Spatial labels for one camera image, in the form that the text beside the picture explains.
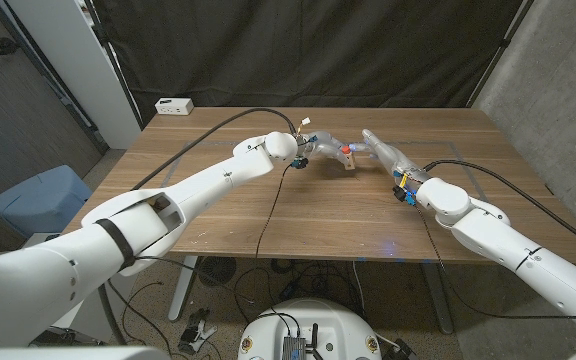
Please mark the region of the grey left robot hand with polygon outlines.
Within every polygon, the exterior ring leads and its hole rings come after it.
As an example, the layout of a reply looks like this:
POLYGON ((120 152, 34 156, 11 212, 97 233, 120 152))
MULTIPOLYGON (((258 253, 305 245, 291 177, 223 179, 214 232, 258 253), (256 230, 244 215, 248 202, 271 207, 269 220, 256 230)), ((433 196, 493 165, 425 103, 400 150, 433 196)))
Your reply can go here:
POLYGON ((309 159, 315 155, 323 155, 338 160, 346 170, 354 170, 354 156, 352 148, 334 138, 326 131, 316 131, 300 134, 296 137, 297 154, 291 166, 302 169, 307 166, 309 159))

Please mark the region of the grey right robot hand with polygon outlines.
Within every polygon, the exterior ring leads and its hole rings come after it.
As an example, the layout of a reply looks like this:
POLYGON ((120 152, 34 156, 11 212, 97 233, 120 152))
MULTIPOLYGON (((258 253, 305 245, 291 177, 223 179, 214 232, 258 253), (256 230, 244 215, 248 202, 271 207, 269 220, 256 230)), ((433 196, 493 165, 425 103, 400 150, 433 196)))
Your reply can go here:
POLYGON ((362 131, 363 143, 351 143, 352 152, 370 152, 374 154, 384 168, 396 179, 406 179, 407 182, 424 183, 430 175, 411 161, 396 147, 380 140, 368 129, 362 131))

